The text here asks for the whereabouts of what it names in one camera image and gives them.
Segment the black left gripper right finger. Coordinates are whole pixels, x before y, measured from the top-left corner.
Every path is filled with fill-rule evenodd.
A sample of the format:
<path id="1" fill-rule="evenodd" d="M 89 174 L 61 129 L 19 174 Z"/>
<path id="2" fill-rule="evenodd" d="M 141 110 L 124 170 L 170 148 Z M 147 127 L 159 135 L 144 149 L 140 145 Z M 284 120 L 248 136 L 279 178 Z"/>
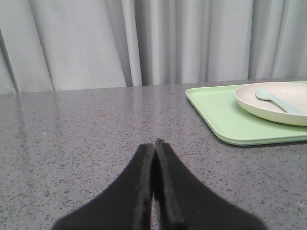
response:
<path id="1" fill-rule="evenodd" d="M 155 144 L 154 197 L 163 230 L 264 230 L 254 215 L 232 205 L 202 184 L 170 144 Z"/>

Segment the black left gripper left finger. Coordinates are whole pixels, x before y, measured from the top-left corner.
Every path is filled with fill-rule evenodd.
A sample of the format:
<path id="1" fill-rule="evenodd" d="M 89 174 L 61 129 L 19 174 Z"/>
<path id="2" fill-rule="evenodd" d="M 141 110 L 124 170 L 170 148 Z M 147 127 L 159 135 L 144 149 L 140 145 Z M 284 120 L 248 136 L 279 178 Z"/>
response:
<path id="1" fill-rule="evenodd" d="M 95 199 L 64 216 L 55 230 L 148 230 L 153 144 L 141 144 L 119 177 Z"/>

